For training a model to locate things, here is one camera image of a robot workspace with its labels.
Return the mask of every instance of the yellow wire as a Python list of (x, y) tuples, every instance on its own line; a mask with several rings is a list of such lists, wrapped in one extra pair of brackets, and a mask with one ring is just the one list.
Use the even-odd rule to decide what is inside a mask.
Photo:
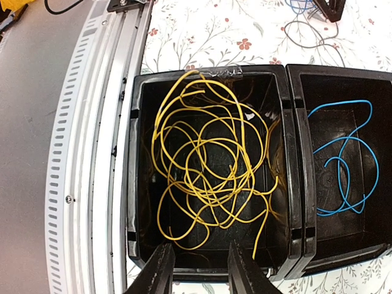
[[(195, 74), (198, 74), (201, 79), (192, 80), (191, 82), (189, 82), (185, 87), (183, 87), (179, 96), (170, 100), (171, 96), (176, 91), (177, 87), (181, 84), (181, 82), (184, 81), (187, 77)], [(224, 97), (221, 94), (219, 94), (213, 88), (213, 86), (217, 86), (221, 90), (224, 90), (227, 93), (227, 97)], [(186, 92), (189, 88), (194, 88), (194, 89), (197, 88), (197, 91)], [(222, 102), (218, 102), (218, 101), (216, 102), (210, 98), (207, 98), (204, 95), (207, 89), (210, 90), (215, 96), (217, 96)], [(198, 106), (188, 105), (185, 103), (184, 98), (190, 96), (196, 97), (196, 95), (198, 94), (202, 94), (202, 96), (205, 98), (207, 103), (209, 103), (210, 105), (198, 107)], [(227, 108), (227, 106), (230, 107), (231, 105), (235, 106), (235, 108), (237, 109), (236, 112), (238, 112), (239, 118), (234, 117), (230, 112), (230, 110)], [(260, 136), (260, 132), (257, 130), (257, 128), (252, 123), (244, 119), (244, 108), (248, 111), (251, 111), (261, 121), (264, 128), (266, 129), (265, 144), (263, 144), (262, 138)], [(213, 113), (211, 112), (211, 110), (223, 110), (227, 115), (218, 116), (215, 114), (217, 111)], [(211, 120), (208, 121), (200, 131), (197, 131), (190, 124), (184, 121), (175, 121), (173, 124), (169, 124), (170, 118), (173, 115), (183, 111), (197, 111), (201, 114), (211, 116)], [(240, 138), (237, 137), (236, 124), (235, 124), (236, 122), (239, 122), (241, 125)], [(209, 139), (203, 138), (203, 133), (205, 132), (206, 128), (213, 123), (222, 123), (226, 128), (229, 129), (230, 133), (233, 135), (233, 139), (223, 138), (223, 137), (209, 138)], [(251, 160), (246, 151), (245, 126), (249, 126), (251, 129), (253, 129), (253, 131), (257, 135), (258, 142), (260, 144), (260, 157), (254, 166), (252, 166)], [(165, 141), (169, 136), (170, 132), (174, 129), (184, 134), (188, 139), (188, 142), (186, 142), (180, 148), (178, 148), (175, 154), (171, 156), (168, 150), (166, 149)], [(260, 230), (258, 231), (258, 234), (255, 239), (254, 250), (252, 255), (254, 259), (256, 255), (258, 240), (263, 231), (270, 210), (269, 203), (266, 196), (271, 195), (276, 189), (276, 187), (278, 186), (278, 184), (280, 183), (279, 177), (276, 175), (275, 184), (270, 191), (260, 192), (255, 189), (255, 172), (262, 166), (265, 158), (268, 159), (268, 163), (269, 163), (269, 157), (268, 157), (269, 139), (270, 139), (270, 130), (267, 127), (264, 120), (262, 119), (262, 117), (259, 115), (259, 113), (254, 109), (252, 109), (251, 107), (249, 107), (248, 105), (241, 103), (227, 86), (223, 85), (218, 81), (207, 80), (197, 70), (191, 70), (185, 73), (181, 78), (179, 78), (177, 82), (173, 85), (173, 87), (169, 90), (169, 92), (165, 96), (165, 99), (162, 101), (160, 105), (154, 123), (154, 132), (151, 140), (151, 158), (152, 158), (153, 166), (162, 176), (166, 177), (167, 179), (167, 188), (165, 189), (164, 193), (162, 194), (159, 200), (159, 205), (157, 210), (157, 224), (161, 234), (163, 234), (165, 238), (172, 240), (178, 247), (184, 250), (196, 250), (202, 247), (207, 242), (210, 235), (209, 227), (219, 227), (221, 229), (226, 230), (230, 228), (235, 221), (238, 221), (243, 224), (250, 224), (251, 222), (256, 221), (258, 218), (264, 216), (262, 220), (262, 224), (260, 226)], [(155, 155), (156, 152), (154, 151), (156, 142), (158, 142), (160, 147), (160, 150), (157, 153), (157, 156), (159, 156), (158, 158), (156, 158)], [(229, 175), (227, 176), (218, 175), (208, 167), (207, 150), (205, 145), (211, 145), (211, 144), (224, 148), (232, 156), (233, 165), (229, 165), (230, 167)], [(229, 147), (229, 145), (235, 146), (236, 151), (233, 151), (232, 148)], [(191, 148), (191, 150), (186, 155), (185, 163), (181, 165), (179, 162), (176, 161), (176, 158), (179, 154), (184, 154), (185, 148)], [(190, 168), (189, 166), (190, 165), (189, 161), (191, 157), (194, 156), (194, 154), (198, 157), (200, 161), (200, 169)], [(242, 161), (245, 164), (246, 171), (242, 175), (237, 175), (239, 169), (238, 162), (240, 158), (242, 158)], [(172, 175), (173, 167), (177, 168), (178, 170), (182, 170), (184, 172), (183, 179), (176, 179), (175, 177), (173, 177)], [(206, 172), (214, 176), (216, 179), (220, 180), (220, 183), (215, 186), (211, 185), (211, 183), (208, 181), (205, 175)], [(198, 181), (202, 182), (203, 187), (200, 187), (199, 185), (198, 185), (199, 187), (196, 186), (196, 183)], [(173, 191), (172, 191), (173, 188), (176, 188), (185, 194), (186, 208), (182, 207), (178, 203), (176, 197), (173, 195)], [(237, 212), (235, 212), (236, 201), (238, 199), (239, 193), (241, 192), (248, 192), (248, 196), (246, 201), (241, 205), (241, 207), (237, 210)], [(193, 220), (191, 226), (181, 236), (174, 237), (171, 227), (168, 228), (170, 235), (167, 235), (163, 231), (162, 226), (160, 224), (160, 211), (162, 209), (163, 200), (167, 194), (169, 194), (173, 203), (184, 214), (186, 214)], [(240, 218), (239, 215), (242, 213), (246, 205), (251, 201), (251, 198), (253, 196), (261, 197), (264, 200), (265, 209), (261, 211), (257, 216), (253, 217), (252, 219), (244, 220)], [(190, 197), (197, 198), (203, 204), (203, 206), (197, 212), (194, 211), (190, 205), (189, 202)], [(232, 201), (232, 204), (231, 204), (231, 208), (227, 209), (224, 206), (224, 204), (229, 201)], [(218, 220), (215, 212), (216, 208), (220, 208), (227, 215), (227, 218), (225, 220), (223, 221)], [(211, 211), (211, 214), (213, 215), (215, 222), (205, 222), (202, 219), (201, 214), (205, 209), (209, 209)], [(185, 238), (193, 230), (196, 224), (201, 224), (206, 228), (205, 239), (200, 244), (192, 248), (186, 248), (180, 245), (178, 241)]]

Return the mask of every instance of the storage bin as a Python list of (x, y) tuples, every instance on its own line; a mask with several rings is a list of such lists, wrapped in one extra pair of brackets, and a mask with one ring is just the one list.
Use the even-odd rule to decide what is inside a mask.
[[(202, 69), (206, 78), (226, 84), (237, 95), (238, 100), (246, 98), (244, 103), (258, 110), (268, 127), (277, 122), (271, 130), (269, 158), (274, 160), (272, 168), (279, 172), (279, 185), (271, 195), (271, 207), (274, 213), (268, 216), (266, 227), (258, 242), (256, 262), (265, 272), (272, 274), (272, 280), (283, 279), (301, 256), (301, 200), (298, 158), (295, 141), (293, 108), (288, 94), (287, 78), (282, 66), (242, 66), (228, 68)], [(129, 257), (142, 267), (154, 249), (161, 243), (168, 242), (157, 227), (157, 206), (167, 187), (167, 179), (158, 174), (151, 162), (151, 137), (154, 120), (160, 104), (170, 88), (184, 71), (142, 75), (135, 78), (130, 116), (129, 142), (129, 193), (127, 196), (127, 229)], [(186, 83), (194, 79), (189, 77)], [(182, 116), (183, 121), (194, 127), (207, 121), (203, 115)], [(254, 124), (260, 130), (265, 141), (265, 130), (261, 124)], [(211, 130), (211, 136), (225, 137), (227, 130)], [(181, 136), (169, 136), (168, 147), (177, 150), (183, 143)], [(260, 154), (255, 135), (246, 137), (250, 157)], [(215, 170), (227, 170), (232, 164), (231, 157), (225, 157), (218, 149), (207, 146), (209, 162)], [(255, 174), (256, 188), (267, 191), (274, 185), (270, 168), (265, 162)], [(240, 194), (239, 201), (244, 201), (247, 194)], [(250, 219), (260, 212), (263, 200), (252, 197), (241, 213), (243, 219)], [(168, 233), (171, 226), (173, 235), (184, 233), (191, 219), (181, 212), (172, 201), (164, 201), (161, 210), (161, 224)], [(213, 221), (211, 216), (204, 216), (205, 221)], [(176, 253), (174, 279), (182, 281), (227, 281), (227, 257), (229, 244), (237, 240), (251, 253), (255, 237), (260, 228), (261, 219), (251, 224), (235, 222), (229, 229), (211, 229), (209, 240), (201, 248), (184, 251), (173, 245)], [(197, 225), (191, 233), (181, 240), (181, 244), (192, 247), (205, 238), (205, 228)]]
[[(392, 128), (392, 74), (299, 65), (287, 66), (287, 73), (295, 105), (304, 208), (303, 256), (287, 277), (332, 270), (389, 252), (392, 242), (388, 217), (392, 214), (389, 177), (392, 175), (389, 132)], [(376, 155), (380, 171), (378, 185), (367, 199), (362, 214), (348, 210), (329, 217), (316, 217), (316, 207), (335, 210), (342, 203), (337, 163), (327, 168), (324, 164), (339, 154), (343, 141), (315, 155), (313, 151), (335, 138), (349, 135), (364, 123), (369, 116), (369, 106), (333, 106), (316, 112), (309, 119), (307, 115), (321, 104), (358, 99), (368, 100), (373, 106), (370, 122), (354, 136), (365, 141)], [(348, 142), (342, 158), (350, 167), (349, 202), (356, 203), (374, 185), (375, 161), (368, 149), (355, 140)]]

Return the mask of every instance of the dark blue wire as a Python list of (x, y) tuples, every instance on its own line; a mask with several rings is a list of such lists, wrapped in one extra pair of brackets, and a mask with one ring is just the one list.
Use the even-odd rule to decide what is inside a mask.
[[(377, 162), (377, 158), (376, 158), (376, 156), (375, 156), (373, 150), (372, 150), (364, 141), (362, 141), (362, 140), (359, 139), (359, 138), (352, 137), (352, 135), (355, 134), (355, 132), (357, 132), (358, 130), (360, 130), (362, 127), (364, 127), (364, 126), (370, 121), (370, 119), (371, 119), (371, 117), (372, 117), (372, 114), (373, 114), (373, 107), (372, 107), (372, 104), (370, 103), (370, 101), (368, 101), (368, 100), (351, 100), (351, 101), (343, 101), (343, 102), (336, 102), (336, 103), (328, 103), (328, 104), (323, 104), (323, 105), (320, 105), (320, 106), (316, 107), (316, 108), (313, 109), (313, 110), (309, 113), (309, 115), (307, 116), (307, 117), (309, 118), (309, 117), (310, 117), (311, 115), (313, 115), (316, 111), (318, 111), (318, 110), (320, 110), (320, 109), (322, 109), (322, 108), (325, 108), (325, 107), (337, 106), (337, 105), (345, 105), (345, 104), (360, 104), (360, 103), (366, 103), (366, 104), (368, 104), (368, 105), (370, 106), (369, 117), (367, 118), (367, 120), (366, 120), (362, 125), (360, 125), (360, 126), (357, 127), (355, 130), (353, 130), (353, 131), (348, 135), (348, 137), (341, 137), (341, 138), (337, 138), (337, 139), (335, 139), (335, 140), (332, 140), (332, 141), (330, 141), (329, 143), (327, 143), (327, 144), (321, 146), (319, 149), (317, 149), (316, 151), (313, 152), (313, 154), (316, 154), (316, 153), (319, 152), (320, 150), (326, 148), (327, 146), (329, 146), (329, 145), (331, 145), (331, 144), (333, 144), (333, 143), (335, 143), (335, 142), (337, 142), (337, 141), (345, 140), (343, 146), (341, 147), (341, 150), (340, 150), (340, 152), (339, 152), (339, 155), (338, 155), (337, 157), (332, 157), (332, 158), (328, 159), (328, 161), (327, 161), (326, 164), (324, 165), (324, 167), (326, 168), (327, 165), (328, 165), (333, 159), (338, 160), (338, 163), (337, 163), (337, 178), (338, 178), (338, 183), (339, 183), (339, 190), (340, 190), (340, 193), (341, 193), (341, 195), (342, 195), (342, 198), (343, 198), (343, 201), (344, 201), (344, 202), (343, 202), (343, 204), (341, 205), (340, 208), (338, 208), (337, 210), (334, 210), (334, 211), (328, 211), (328, 210), (324, 210), (324, 209), (321, 209), (321, 208), (317, 208), (317, 210), (321, 212), (321, 213), (317, 213), (318, 216), (332, 216), (332, 215), (334, 215), (334, 214), (336, 214), (336, 213), (341, 213), (341, 212), (343, 212), (343, 211), (347, 211), (347, 210), (350, 210), (350, 209), (351, 209), (352, 211), (354, 211), (355, 213), (358, 213), (358, 214), (361, 214), (361, 213), (364, 211), (365, 201), (366, 201), (366, 199), (368, 199), (368, 198), (370, 197), (370, 195), (373, 193), (373, 191), (374, 191), (374, 189), (375, 189), (375, 187), (376, 187), (376, 185), (377, 185), (377, 183), (378, 183), (378, 181), (379, 181), (379, 163)], [(356, 140), (356, 141), (362, 143), (365, 147), (367, 147), (367, 149), (368, 149), (368, 150), (370, 151), (370, 153), (372, 154), (372, 156), (373, 156), (373, 158), (374, 158), (374, 161), (375, 161), (375, 164), (376, 164), (376, 167), (377, 167), (377, 178), (376, 178), (376, 181), (375, 181), (375, 183), (374, 183), (374, 186), (373, 186), (372, 190), (371, 190), (370, 193), (368, 193), (367, 195), (363, 195), (362, 201), (360, 201), (360, 202), (358, 202), (358, 203), (356, 203), (356, 204), (354, 204), (354, 205), (351, 205), (351, 204), (348, 202), (348, 200), (347, 200), (347, 198), (348, 198), (348, 196), (349, 196), (349, 190), (350, 190), (350, 170), (349, 170), (349, 167), (348, 167), (347, 163), (345, 162), (345, 160), (343, 160), (343, 159), (341, 158), (342, 153), (343, 153), (343, 151), (344, 151), (344, 149), (345, 149), (345, 147), (346, 147), (346, 145), (347, 145), (347, 143), (348, 143), (349, 140)], [(343, 192), (342, 183), (341, 183), (341, 177), (340, 177), (340, 164), (341, 164), (341, 163), (345, 166), (345, 168), (346, 168), (346, 170), (347, 170), (347, 189), (346, 189), (346, 192), (345, 192), (345, 193)], [(355, 207), (358, 206), (358, 205), (360, 205), (360, 204), (362, 204), (362, 208), (361, 208), (360, 210), (356, 210)]]
[(297, 15), (301, 15), (303, 13), (305, 13), (305, 11), (309, 10), (309, 9), (313, 9), (315, 6), (312, 2), (312, 0), (285, 0), (286, 4), (288, 6), (290, 6), (292, 8), (292, 10), (294, 11), (295, 14)]

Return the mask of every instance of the gray metal panel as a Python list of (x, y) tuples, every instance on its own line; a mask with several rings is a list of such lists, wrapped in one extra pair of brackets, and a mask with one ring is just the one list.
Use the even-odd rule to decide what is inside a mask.
[[(50, 136), (92, 2), (52, 16), (30, 5), (0, 53), (0, 293), (49, 293), (44, 239)], [(64, 1), (51, 0), (53, 9)]]

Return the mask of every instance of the metal bracket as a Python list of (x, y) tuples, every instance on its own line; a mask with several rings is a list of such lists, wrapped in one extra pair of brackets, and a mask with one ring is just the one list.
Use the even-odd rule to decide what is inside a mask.
[(175, 260), (170, 243), (159, 245), (124, 294), (171, 294)]
[(108, 12), (125, 12), (131, 9), (139, 9), (148, 0), (111, 0), (108, 5)]
[(282, 294), (236, 241), (230, 243), (227, 263), (231, 294)]
[(330, 22), (335, 23), (341, 20), (345, 0), (330, 0), (329, 3), (325, 0), (314, 0), (314, 2)]

